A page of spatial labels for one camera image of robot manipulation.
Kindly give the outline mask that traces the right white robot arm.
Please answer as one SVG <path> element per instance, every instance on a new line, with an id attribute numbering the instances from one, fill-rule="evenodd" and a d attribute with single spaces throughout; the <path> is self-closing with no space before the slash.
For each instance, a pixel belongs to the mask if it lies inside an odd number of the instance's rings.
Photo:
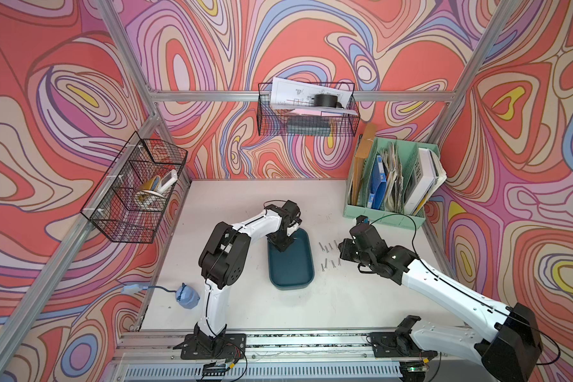
<path id="1" fill-rule="evenodd" d="M 433 327 L 417 319 L 407 334 L 419 349 L 450 353 L 480 364 L 499 381 L 527 381 L 541 365 L 544 334 L 536 314 L 526 305 L 510 307 L 472 291 L 403 246 L 352 237 L 338 248 L 340 258 L 357 264 L 362 273 L 416 291 L 468 325 L 466 329 Z"/>

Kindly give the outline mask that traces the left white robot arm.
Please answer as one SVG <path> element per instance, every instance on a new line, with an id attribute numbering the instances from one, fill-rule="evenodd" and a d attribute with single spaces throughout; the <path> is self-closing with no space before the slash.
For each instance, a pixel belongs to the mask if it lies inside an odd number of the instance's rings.
<path id="1" fill-rule="evenodd" d="M 198 261 L 205 281 L 202 316 L 194 332 L 174 347 L 181 351 L 181 359 L 237 359 L 244 355 L 241 347 L 246 336 L 226 334 L 230 288 L 243 273 L 251 244 L 265 238 L 269 248 L 289 253 L 301 224 L 299 207 L 288 201 L 281 207 L 270 204 L 246 221 L 215 226 Z"/>

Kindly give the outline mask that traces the teal plastic storage tray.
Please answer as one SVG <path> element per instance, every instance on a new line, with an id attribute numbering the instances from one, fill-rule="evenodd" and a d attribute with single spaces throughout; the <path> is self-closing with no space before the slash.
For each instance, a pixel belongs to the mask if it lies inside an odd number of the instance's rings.
<path id="1" fill-rule="evenodd" d="M 306 288 L 315 278 L 308 233 L 299 229 L 291 237 L 294 241 L 285 251 L 267 242 L 269 279 L 280 291 Z"/>

